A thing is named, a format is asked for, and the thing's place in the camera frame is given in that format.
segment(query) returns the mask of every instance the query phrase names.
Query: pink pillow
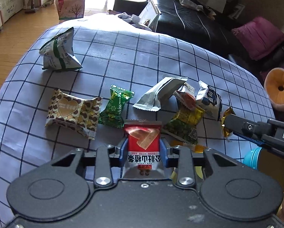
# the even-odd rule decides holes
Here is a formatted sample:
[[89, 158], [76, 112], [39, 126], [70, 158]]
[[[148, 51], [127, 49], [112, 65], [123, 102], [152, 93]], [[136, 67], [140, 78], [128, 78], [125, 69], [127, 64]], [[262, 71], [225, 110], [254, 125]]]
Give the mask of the pink pillow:
[[253, 60], [267, 56], [284, 41], [284, 33], [262, 17], [256, 17], [251, 22], [232, 29], [232, 33]]

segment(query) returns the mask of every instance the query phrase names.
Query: heart-shaped label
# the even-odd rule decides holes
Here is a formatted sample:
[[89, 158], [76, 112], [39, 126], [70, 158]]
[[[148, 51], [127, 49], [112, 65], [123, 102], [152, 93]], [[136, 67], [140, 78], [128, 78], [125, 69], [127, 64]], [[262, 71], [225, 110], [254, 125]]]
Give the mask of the heart-shaped label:
[[65, 118], [74, 113], [79, 108], [79, 104], [75, 100], [68, 101], [66, 98], [61, 98], [57, 102], [57, 108], [62, 118]]

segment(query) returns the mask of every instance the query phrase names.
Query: screw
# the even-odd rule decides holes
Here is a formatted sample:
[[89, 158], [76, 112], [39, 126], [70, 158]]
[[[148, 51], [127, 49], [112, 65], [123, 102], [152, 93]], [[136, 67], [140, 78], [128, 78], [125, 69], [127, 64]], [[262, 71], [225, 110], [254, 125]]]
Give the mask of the screw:
[[192, 184], [194, 181], [191, 177], [182, 177], [179, 180], [179, 183], [182, 185], [190, 185]]
[[147, 183], [142, 183], [141, 184], [141, 188], [148, 188], [149, 187], [149, 184], [147, 184]]
[[95, 182], [99, 185], [107, 185], [111, 182], [111, 180], [108, 177], [99, 177]]

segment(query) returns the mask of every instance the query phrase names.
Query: white tablecloth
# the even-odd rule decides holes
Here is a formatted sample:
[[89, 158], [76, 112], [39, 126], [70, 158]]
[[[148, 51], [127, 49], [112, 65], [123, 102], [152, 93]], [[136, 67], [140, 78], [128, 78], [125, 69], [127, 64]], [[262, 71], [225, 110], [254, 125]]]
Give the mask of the white tablecloth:
[[[43, 71], [40, 47], [72, 26], [75, 28], [73, 50], [83, 68], [60, 73]], [[136, 29], [114, 15], [95, 14], [64, 22], [37, 40], [0, 89], [0, 226], [13, 217], [6, 190], [16, 177], [73, 148], [95, 150], [101, 145], [117, 145], [123, 137], [123, 130], [105, 125], [98, 125], [94, 141], [56, 125], [45, 128], [54, 88], [85, 99], [101, 96], [104, 98], [101, 109], [104, 109], [110, 98], [110, 86], [114, 84], [135, 92], [124, 107], [123, 118], [166, 123], [177, 111], [174, 97], [158, 112], [132, 107], [163, 75], [186, 76], [196, 90], [199, 80], [209, 84], [221, 95], [222, 112], [230, 100], [238, 116], [264, 122], [274, 118], [268, 95], [259, 81], [212, 52], [167, 35]], [[219, 122], [206, 115], [197, 130], [200, 144], [239, 161], [256, 147], [234, 135], [227, 142]], [[113, 169], [113, 174], [114, 178], [120, 177], [120, 169]], [[92, 169], [86, 178], [93, 179]]]

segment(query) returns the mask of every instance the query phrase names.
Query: wooden floor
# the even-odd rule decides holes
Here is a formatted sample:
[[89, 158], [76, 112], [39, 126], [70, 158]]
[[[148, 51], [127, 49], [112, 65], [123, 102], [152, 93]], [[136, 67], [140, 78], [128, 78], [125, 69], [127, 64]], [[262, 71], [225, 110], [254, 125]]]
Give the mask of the wooden floor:
[[25, 14], [22, 10], [5, 23], [0, 31], [0, 87], [33, 42], [46, 29], [58, 23], [54, 5], [31, 14]]

